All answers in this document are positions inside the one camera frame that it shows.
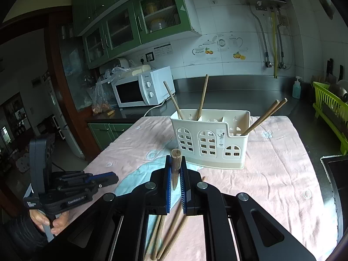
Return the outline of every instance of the countertop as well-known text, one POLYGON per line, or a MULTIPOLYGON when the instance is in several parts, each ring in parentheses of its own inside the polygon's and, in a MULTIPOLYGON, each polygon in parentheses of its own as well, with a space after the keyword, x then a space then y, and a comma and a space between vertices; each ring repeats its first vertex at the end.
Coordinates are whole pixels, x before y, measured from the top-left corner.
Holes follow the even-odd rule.
MULTIPOLYGON (((288 102, 274 115, 289 117, 295 126, 316 172, 327 217, 337 220, 332 188, 320 158, 340 155, 340 141, 322 118, 314 117, 315 110, 312 103, 294 99, 291 95, 281 91, 216 90, 207 91, 203 109, 248 110, 252 116, 261 116, 275 99, 282 100, 284 97, 288 99, 288 102)), ((177 93, 175 99, 181 109, 197 109, 201 100, 201 92, 177 93)), ((116 108, 115 113, 110 117, 103 113, 87 121, 91 123, 135 123, 149 108, 149 106, 116 108)), ((168 100, 163 106, 151 110, 147 115, 168 116, 174 112, 173 102, 168 100)))

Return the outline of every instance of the soap dispenser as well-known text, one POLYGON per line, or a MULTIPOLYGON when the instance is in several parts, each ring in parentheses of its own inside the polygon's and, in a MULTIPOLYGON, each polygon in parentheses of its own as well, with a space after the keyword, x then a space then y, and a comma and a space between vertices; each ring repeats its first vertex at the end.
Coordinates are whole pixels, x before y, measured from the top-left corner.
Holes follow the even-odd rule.
POLYGON ((296 99, 300 99, 301 96, 301 84, 299 79, 301 79, 300 76, 295 76, 296 81, 292 87, 292 96, 296 99))

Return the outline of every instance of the refrigerator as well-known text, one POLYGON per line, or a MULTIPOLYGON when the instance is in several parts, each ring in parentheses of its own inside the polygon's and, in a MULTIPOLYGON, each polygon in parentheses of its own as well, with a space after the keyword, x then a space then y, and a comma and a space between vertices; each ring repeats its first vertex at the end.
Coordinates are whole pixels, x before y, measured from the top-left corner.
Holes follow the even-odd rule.
POLYGON ((83 154, 74 136, 72 135, 69 126, 63 116, 63 113, 58 105, 57 97, 52 86, 51 77, 48 77, 45 81, 45 90, 48 94, 49 103, 53 111, 53 122, 58 129, 60 137, 67 142, 70 150, 75 156, 81 159, 85 159, 85 155, 83 154))

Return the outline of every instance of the pink tablecloth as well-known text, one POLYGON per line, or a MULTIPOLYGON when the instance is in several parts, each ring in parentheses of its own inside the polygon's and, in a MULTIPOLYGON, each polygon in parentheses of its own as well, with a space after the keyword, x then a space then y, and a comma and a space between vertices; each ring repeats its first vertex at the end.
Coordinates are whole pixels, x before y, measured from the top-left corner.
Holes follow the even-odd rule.
MULTIPOLYGON (((173 139, 169 117, 141 118, 111 143, 85 171, 93 174, 113 171, 121 182, 149 162, 146 155, 150 150, 162 150, 173 139)), ((312 163, 287 117, 270 117, 250 133, 243 170, 202 168, 199 172, 206 176, 206 182, 222 193, 236 195, 246 192, 251 195, 318 260, 335 243, 334 231, 329 230, 331 225, 325 224, 323 200, 312 163), (270 132, 272 137, 267 138, 264 131, 270 132)), ((114 192, 116 187, 100 189, 93 201, 106 192, 114 192)), ((72 210, 71 219, 74 220, 90 205, 72 210)), ((175 209, 166 217, 163 236, 174 212, 175 209)), ((202 217, 188 218, 166 260, 205 260, 202 217)))

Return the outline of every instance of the power cord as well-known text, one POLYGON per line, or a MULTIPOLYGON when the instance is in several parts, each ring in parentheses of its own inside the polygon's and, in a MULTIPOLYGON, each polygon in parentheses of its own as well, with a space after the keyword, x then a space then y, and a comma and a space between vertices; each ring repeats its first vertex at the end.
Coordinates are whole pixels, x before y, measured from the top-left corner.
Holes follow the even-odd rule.
POLYGON ((57 164, 52 162, 52 165, 55 165, 58 169, 61 169, 63 172, 67 172, 66 170, 64 170, 63 168, 61 168, 60 166, 58 166, 57 164))
POLYGON ((170 97, 168 97, 167 99, 164 99, 163 102, 162 102, 160 105, 148 109, 148 111, 143 115, 143 117, 145 117, 145 116, 148 114, 148 112, 150 112, 152 109, 161 107, 161 106, 164 104, 164 102, 166 102, 166 101, 169 100, 169 99, 170 99, 170 97))

